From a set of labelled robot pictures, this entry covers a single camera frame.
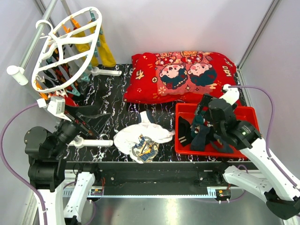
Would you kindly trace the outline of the teal sock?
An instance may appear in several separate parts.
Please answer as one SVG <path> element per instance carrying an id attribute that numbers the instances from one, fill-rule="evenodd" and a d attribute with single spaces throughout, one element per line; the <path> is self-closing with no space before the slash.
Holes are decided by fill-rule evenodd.
<path id="1" fill-rule="evenodd" d="M 204 125 L 205 119 L 202 117 L 201 114 L 195 114 L 192 124 L 191 124 L 191 131 L 194 133 L 199 133 L 199 131 L 205 127 Z"/>

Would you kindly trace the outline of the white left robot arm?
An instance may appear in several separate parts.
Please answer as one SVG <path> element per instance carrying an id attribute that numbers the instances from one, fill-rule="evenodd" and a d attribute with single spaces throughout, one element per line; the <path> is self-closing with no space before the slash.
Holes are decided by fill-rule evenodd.
<path id="1" fill-rule="evenodd" d="M 82 212 L 92 186 L 101 182 L 101 172 L 94 163 L 82 164 L 75 175 L 75 188 L 66 206 L 63 205 L 66 160 L 61 156 L 70 145 L 110 147 L 111 140 L 99 140 L 110 114 L 97 114 L 96 106 L 66 106 L 60 109 L 66 116 L 54 132 L 36 126 L 24 137 L 25 153 L 29 157 L 28 177 L 37 190 L 39 219 L 45 225 L 80 225 Z"/>

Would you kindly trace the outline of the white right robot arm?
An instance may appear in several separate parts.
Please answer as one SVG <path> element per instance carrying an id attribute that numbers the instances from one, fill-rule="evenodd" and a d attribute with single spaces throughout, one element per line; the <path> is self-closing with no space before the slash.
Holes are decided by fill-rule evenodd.
<path id="1" fill-rule="evenodd" d="M 213 173 L 214 183 L 219 186 L 233 184 L 248 191 L 283 220 L 299 216 L 299 179 L 267 148 L 266 141 L 251 123 L 236 118 L 233 105 L 225 97 L 205 94 L 199 109 L 207 108 L 203 116 L 213 125 L 214 134 L 250 159 L 266 179 L 262 180 L 229 163 L 222 163 L 218 171 Z"/>

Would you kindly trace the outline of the black striped sock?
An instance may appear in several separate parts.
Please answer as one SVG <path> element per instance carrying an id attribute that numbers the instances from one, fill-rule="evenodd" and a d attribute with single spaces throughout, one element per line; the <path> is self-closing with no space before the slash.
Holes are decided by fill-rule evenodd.
<path id="1" fill-rule="evenodd" d="M 183 147 L 189 145 L 193 140 L 191 124 L 181 116 L 178 120 L 178 140 Z"/>

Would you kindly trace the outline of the navy blue sock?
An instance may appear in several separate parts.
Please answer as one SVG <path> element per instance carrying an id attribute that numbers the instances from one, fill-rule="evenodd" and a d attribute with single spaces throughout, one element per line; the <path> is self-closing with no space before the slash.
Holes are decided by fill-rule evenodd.
<path id="1" fill-rule="evenodd" d="M 195 130 L 191 131 L 192 142 L 190 144 L 190 149 L 192 151 L 205 151 L 206 136 L 210 129 L 208 127 L 202 127 L 196 133 Z"/>
<path id="2" fill-rule="evenodd" d="M 225 154 L 233 154 L 232 147 L 226 143 L 221 136 L 214 135 L 214 141 L 210 141 L 212 147 L 217 151 Z"/>

